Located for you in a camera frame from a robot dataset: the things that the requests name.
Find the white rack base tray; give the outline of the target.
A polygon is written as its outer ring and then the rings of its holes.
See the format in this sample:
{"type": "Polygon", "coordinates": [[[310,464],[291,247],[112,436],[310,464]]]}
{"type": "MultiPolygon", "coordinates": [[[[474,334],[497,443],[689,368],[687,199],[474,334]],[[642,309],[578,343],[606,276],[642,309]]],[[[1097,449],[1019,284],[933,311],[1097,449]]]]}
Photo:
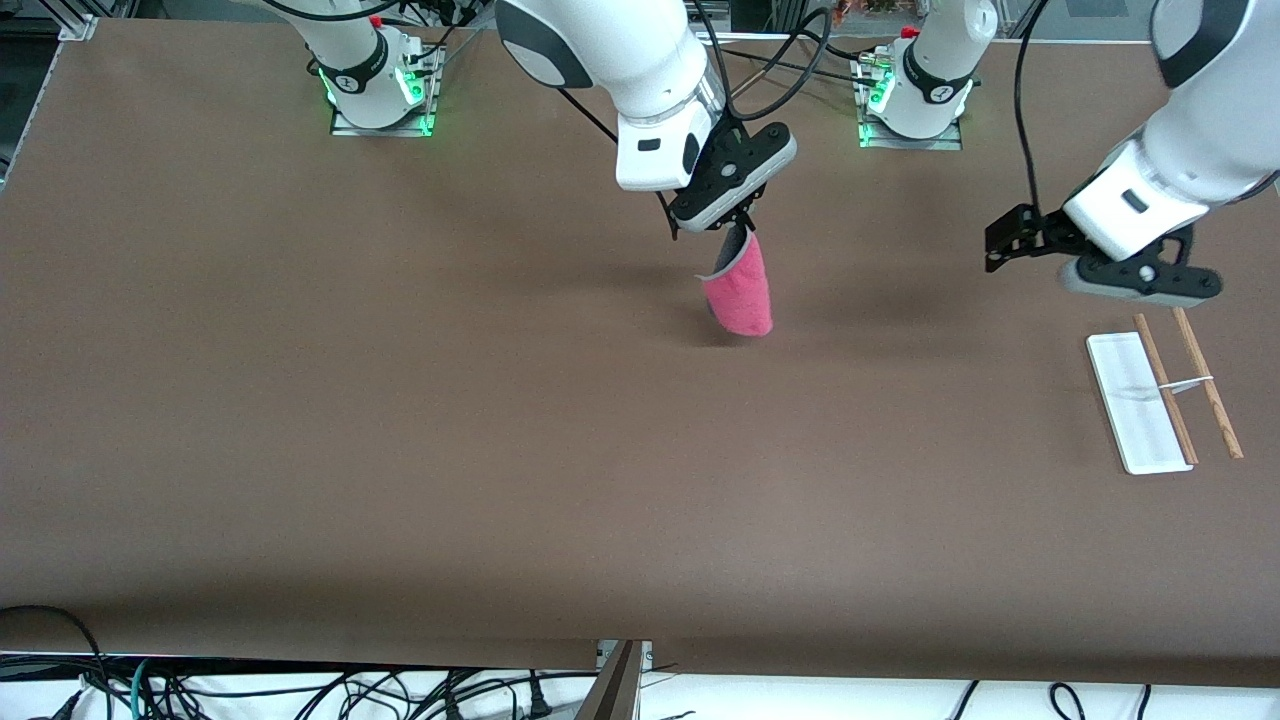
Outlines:
{"type": "Polygon", "coordinates": [[[1092,334],[1085,347],[1125,473],[1190,471],[1139,334],[1092,334]]]}

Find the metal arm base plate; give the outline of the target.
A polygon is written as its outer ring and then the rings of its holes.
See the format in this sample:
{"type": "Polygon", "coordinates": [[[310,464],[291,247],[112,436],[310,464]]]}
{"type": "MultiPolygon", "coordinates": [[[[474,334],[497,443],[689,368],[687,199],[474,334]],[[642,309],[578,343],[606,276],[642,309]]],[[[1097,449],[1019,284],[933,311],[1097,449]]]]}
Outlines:
{"type": "Polygon", "coordinates": [[[959,118],[973,90],[947,85],[927,92],[897,73],[895,59],[863,54],[850,63],[858,104],[858,138],[864,149],[957,151],[959,118]]]}
{"type": "Polygon", "coordinates": [[[428,45],[378,78],[369,94],[339,100],[330,86],[330,133],[429,138],[434,135],[447,50],[428,45]]]}

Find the silver table edge bracket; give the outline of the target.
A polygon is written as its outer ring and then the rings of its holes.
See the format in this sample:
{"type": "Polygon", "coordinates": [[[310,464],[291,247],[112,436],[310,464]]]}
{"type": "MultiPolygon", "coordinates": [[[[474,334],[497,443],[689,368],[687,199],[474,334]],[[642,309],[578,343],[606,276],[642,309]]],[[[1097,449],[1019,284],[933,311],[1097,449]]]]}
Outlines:
{"type": "MultiPolygon", "coordinates": [[[[596,642],[595,653],[595,669],[603,671],[609,661],[609,657],[616,650],[622,646],[623,641],[618,639],[602,639],[596,642]]],[[[640,652],[640,673],[649,673],[653,669],[653,647],[650,641],[634,641],[635,650],[640,652]]]]}

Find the dark support beam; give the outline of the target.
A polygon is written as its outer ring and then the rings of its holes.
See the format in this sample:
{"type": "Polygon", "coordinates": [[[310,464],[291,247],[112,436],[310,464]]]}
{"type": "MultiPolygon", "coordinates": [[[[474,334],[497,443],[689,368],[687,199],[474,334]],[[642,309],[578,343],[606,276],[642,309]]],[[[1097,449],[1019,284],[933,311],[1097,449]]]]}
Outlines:
{"type": "Polygon", "coordinates": [[[573,720],[636,720],[643,674],[634,641],[623,641],[596,674],[573,720]]]}

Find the orange patterned object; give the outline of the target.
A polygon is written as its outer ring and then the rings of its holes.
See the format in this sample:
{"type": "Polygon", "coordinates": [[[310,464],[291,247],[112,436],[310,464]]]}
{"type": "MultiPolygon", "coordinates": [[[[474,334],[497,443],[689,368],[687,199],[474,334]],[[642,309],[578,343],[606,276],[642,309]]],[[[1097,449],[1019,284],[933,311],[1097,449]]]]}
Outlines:
{"type": "Polygon", "coordinates": [[[842,22],[869,26],[881,23],[908,26],[922,20],[932,0],[836,0],[835,9],[842,22]]]}

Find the wooden chopsticks pair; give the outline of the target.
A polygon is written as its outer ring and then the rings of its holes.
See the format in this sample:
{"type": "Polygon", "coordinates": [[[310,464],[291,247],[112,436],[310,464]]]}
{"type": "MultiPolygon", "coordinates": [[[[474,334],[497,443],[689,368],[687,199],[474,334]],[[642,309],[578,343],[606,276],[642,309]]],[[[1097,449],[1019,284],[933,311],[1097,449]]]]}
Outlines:
{"type": "Polygon", "coordinates": [[[1190,364],[1197,373],[1199,386],[1204,389],[1206,397],[1210,404],[1210,409],[1213,414],[1213,419],[1219,427],[1222,442],[1230,459],[1240,460],[1244,457],[1240,441],[1238,439],[1235,428],[1222,401],[1222,396],[1216,384],[1213,373],[1210,370],[1210,365],[1201,347],[1201,343],[1192,328],[1190,320],[1187,315],[1184,307],[1174,307],[1172,316],[1178,325],[1181,342],[1190,360],[1190,364]]]}

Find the pink and grey towel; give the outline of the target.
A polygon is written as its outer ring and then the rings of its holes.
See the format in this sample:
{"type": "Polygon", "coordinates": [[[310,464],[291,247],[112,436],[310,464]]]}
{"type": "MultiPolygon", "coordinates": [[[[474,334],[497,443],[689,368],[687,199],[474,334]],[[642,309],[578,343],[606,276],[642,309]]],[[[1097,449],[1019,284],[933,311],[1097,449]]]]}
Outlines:
{"type": "Polygon", "coordinates": [[[727,332],[750,338],[772,332],[771,287],[755,231],[731,225],[713,272],[698,279],[712,315],[727,332]]]}

